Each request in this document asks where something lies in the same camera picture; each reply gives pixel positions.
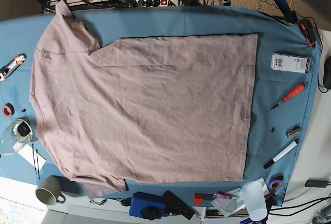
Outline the red tape roll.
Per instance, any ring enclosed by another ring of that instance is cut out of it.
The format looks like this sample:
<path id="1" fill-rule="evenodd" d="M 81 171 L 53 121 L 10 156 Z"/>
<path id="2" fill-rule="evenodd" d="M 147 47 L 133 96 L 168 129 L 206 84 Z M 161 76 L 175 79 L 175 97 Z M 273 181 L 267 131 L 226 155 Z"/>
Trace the red tape roll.
<path id="1" fill-rule="evenodd" d="M 3 105 L 2 113 L 3 113 L 5 118 L 9 118 L 9 117 L 13 116 L 14 115 L 14 108 L 13 108 L 12 104 L 7 103 L 7 104 Z"/>

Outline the black zip tie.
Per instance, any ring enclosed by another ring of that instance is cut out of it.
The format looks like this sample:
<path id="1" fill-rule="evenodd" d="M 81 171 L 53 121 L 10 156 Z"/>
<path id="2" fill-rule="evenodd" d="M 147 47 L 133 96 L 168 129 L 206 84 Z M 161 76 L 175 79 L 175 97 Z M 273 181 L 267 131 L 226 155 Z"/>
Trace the black zip tie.
<path id="1" fill-rule="evenodd" d="M 31 144 L 31 147 L 32 147 L 32 153 L 33 153 L 33 162 L 34 162 L 35 174 L 38 175 L 38 178 L 40 178 L 38 150 L 35 149 L 34 143 Z"/>

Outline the grey ceramic mug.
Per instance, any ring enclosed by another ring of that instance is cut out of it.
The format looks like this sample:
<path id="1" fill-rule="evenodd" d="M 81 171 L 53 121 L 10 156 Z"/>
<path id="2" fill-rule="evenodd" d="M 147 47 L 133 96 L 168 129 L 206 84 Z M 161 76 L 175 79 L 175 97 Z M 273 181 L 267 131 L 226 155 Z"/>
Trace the grey ceramic mug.
<path id="1" fill-rule="evenodd" d="M 55 176 L 47 177 L 35 190 L 37 199 L 48 206 L 57 203 L 63 204 L 66 201 L 61 192 L 61 183 Z"/>

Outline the orange black utility knife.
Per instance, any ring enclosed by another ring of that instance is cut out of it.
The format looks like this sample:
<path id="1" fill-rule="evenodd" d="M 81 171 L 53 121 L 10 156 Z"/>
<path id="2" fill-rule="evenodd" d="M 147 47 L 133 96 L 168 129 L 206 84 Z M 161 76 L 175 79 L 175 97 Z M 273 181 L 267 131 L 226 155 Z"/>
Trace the orange black utility knife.
<path id="1" fill-rule="evenodd" d="M 26 54 L 22 53 L 12 59 L 6 66 L 1 68 L 1 82 L 8 78 L 20 65 L 24 63 Z"/>

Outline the white paper card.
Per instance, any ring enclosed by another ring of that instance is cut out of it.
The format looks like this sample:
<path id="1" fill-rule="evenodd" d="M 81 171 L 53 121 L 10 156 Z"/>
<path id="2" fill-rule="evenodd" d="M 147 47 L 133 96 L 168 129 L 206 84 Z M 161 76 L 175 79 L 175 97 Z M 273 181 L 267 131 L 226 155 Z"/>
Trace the white paper card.
<path id="1" fill-rule="evenodd" d="M 33 153 L 32 147 L 29 145 L 25 145 L 22 149 L 18 151 L 18 154 L 25 159 L 28 163 L 34 166 L 33 162 Z M 39 170 L 44 166 L 46 160 L 38 153 L 38 161 L 39 161 Z"/>

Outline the green gold battery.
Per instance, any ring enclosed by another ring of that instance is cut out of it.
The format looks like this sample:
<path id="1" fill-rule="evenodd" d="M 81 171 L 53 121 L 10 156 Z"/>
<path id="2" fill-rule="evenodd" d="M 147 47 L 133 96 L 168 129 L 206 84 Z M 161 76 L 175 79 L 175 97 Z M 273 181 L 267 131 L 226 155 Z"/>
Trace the green gold battery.
<path id="1" fill-rule="evenodd" d="M 294 127 L 291 131 L 288 131 L 288 132 L 285 134 L 285 136 L 286 136 L 287 138 L 289 138 L 289 137 L 292 137 L 292 136 L 294 136 L 295 134 L 297 134 L 297 133 L 299 133 L 299 132 L 300 132 L 300 127 L 296 126 L 296 127 Z"/>

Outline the white black marker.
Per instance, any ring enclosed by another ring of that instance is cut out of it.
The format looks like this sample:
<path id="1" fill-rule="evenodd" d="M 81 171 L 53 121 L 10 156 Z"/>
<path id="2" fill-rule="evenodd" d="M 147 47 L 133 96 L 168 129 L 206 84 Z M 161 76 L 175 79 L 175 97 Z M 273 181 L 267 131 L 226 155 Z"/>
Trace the white black marker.
<path id="1" fill-rule="evenodd" d="M 282 157 L 284 157 L 287 153 L 289 153 L 292 149 L 294 149 L 298 145 L 298 139 L 294 140 L 292 143 L 290 143 L 286 148 L 284 148 L 280 153 L 278 153 L 275 157 L 273 157 L 270 161 L 268 161 L 263 168 L 267 169 L 274 163 L 276 163 L 278 160 L 280 160 Z"/>

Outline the black remote control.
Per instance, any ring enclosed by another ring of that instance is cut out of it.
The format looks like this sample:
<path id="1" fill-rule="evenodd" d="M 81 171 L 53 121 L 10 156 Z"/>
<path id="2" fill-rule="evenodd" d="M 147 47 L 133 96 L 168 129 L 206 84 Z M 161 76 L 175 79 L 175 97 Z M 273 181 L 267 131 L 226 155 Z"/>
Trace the black remote control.
<path id="1" fill-rule="evenodd" d="M 188 220 L 195 214 L 195 211 L 189 205 L 169 190 L 161 196 L 161 199 L 166 205 L 165 212 L 167 214 L 182 215 Z"/>

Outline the mauve T-shirt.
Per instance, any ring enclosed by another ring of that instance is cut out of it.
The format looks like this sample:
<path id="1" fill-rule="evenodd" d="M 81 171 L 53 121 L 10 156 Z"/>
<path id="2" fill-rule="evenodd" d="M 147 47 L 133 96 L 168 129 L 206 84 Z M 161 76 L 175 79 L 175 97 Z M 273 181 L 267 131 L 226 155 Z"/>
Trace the mauve T-shirt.
<path id="1" fill-rule="evenodd" d="M 37 138 L 91 199 L 126 180 L 242 181 L 257 46 L 248 34 L 101 47 L 60 2 L 34 51 Z"/>

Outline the white power strip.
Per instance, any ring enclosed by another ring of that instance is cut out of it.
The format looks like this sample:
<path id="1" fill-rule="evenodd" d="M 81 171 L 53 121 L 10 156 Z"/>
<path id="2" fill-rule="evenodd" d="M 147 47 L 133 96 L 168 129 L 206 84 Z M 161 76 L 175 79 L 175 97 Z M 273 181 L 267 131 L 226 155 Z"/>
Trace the white power strip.
<path id="1" fill-rule="evenodd" d="M 174 7 L 177 3 L 171 0 L 142 0 L 142 7 Z"/>

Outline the black computer mouse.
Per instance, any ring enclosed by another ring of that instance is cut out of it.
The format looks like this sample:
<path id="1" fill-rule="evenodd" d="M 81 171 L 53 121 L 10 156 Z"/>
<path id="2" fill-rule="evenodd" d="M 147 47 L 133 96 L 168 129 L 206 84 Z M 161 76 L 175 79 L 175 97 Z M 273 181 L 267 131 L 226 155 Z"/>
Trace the black computer mouse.
<path id="1" fill-rule="evenodd" d="M 324 63 L 323 86 L 331 89 L 331 56 L 329 56 Z"/>

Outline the orange black clamp tool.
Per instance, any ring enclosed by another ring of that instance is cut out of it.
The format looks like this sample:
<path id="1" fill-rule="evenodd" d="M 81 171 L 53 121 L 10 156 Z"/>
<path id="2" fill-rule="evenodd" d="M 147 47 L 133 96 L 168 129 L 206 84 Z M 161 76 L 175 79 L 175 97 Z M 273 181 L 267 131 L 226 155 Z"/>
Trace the orange black clamp tool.
<path id="1" fill-rule="evenodd" d="M 309 19 L 303 18 L 299 21 L 299 26 L 302 30 L 303 35 L 306 38 L 307 43 L 310 46 L 315 46 L 316 37 L 314 34 L 313 26 Z"/>

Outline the blue box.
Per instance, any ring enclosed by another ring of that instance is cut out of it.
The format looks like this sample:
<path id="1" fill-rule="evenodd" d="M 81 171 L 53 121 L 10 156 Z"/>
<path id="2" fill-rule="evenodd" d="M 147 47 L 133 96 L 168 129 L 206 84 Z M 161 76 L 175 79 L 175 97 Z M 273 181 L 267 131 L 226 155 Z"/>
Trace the blue box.
<path id="1" fill-rule="evenodd" d="M 161 219 L 165 214 L 165 205 L 161 196 L 136 192 L 131 199 L 129 215 L 147 220 Z"/>

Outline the purple lighter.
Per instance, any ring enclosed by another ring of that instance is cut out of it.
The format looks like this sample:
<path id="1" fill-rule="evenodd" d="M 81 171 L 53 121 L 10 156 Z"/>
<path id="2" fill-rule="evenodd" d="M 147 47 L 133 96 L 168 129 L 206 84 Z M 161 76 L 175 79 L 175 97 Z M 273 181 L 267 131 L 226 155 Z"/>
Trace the purple lighter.
<path id="1" fill-rule="evenodd" d="M 233 196 L 231 193 L 224 193 L 224 192 L 217 191 L 213 194 L 213 198 L 232 200 Z"/>

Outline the frosted plastic cup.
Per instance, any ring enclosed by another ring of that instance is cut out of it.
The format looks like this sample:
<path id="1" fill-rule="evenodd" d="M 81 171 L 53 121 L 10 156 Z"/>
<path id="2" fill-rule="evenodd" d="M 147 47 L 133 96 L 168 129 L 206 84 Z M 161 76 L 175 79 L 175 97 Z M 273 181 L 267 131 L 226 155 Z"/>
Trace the frosted plastic cup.
<path id="1" fill-rule="evenodd" d="M 240 191 L 250 219 L 255 222 L 263 220 L 267 216 L 267 208 L 262 184 L 249 182 Z"/>

